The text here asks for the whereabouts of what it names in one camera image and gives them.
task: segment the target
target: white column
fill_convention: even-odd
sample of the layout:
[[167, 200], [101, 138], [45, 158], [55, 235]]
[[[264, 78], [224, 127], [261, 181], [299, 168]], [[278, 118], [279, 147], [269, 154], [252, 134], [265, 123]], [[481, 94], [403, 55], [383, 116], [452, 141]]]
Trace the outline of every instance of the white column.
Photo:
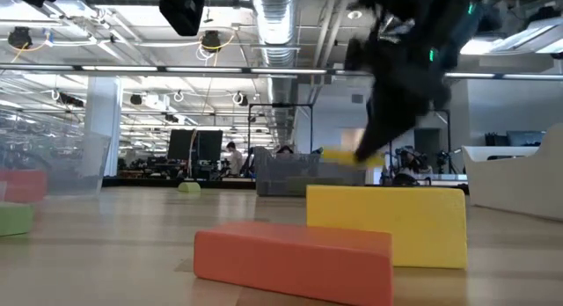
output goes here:
[[112, 138], [107, 152], [105, 176], [117, 174], [122, 100], [123, 89], [118, 77], [88, 78], [84, 129]]

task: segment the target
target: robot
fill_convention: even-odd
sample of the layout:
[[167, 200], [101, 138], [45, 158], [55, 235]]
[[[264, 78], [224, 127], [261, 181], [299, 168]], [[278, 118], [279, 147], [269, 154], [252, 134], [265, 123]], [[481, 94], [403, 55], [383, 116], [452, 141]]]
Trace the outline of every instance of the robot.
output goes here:
[[[443, 109], [449, 103], [445, 73], [457, 66], [461, 48], [479, 26], [494, 21], [486, 19], [484, 0], [358, 0], [353, 8], [372, 10], [377, 18], [367, 40], [349, 41], [345, 61], [345, 69], [367, 70], [376, 79], [368, 125], [355, 151], [356, 163], [363, 164], [413, 128], [431, 106]], [[391, 15], [414, 22], [395, 41], [381, 36]]]

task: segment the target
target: yellow foam block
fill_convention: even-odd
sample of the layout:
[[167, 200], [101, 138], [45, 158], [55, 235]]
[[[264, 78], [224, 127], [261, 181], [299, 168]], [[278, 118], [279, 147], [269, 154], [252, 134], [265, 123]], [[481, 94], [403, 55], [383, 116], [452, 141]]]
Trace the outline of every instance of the yellow foam block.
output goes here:
[[389, 232], [394, 266], [467, 267], [461, 190], [308, 186], [307, 225]]
[[182, 193], [200, 193], [201, 187], [195, 182], [184, 182], [178, 185], [178, 191]]
[[369, 169], [385, 165], [384, 156], [382, 154], [379, 154], [379, 153], [375, 154], [373, 157], [370, 157], [369, 159], [367, 159], [362, 164], [358, 164], [355, 161], [354, 152], [352, 152], [352, 151], [340, 151], [340, 150], [336, 150], [336, 149], [324, 149], [323, 158], [327, 159], [327, 160], [332, 160], [332, 161], [337, 162], [339, 164], [353, 165], [353, 166], [360, 165], [360, 166], [363, 166], [363, 167], [367, 167]]

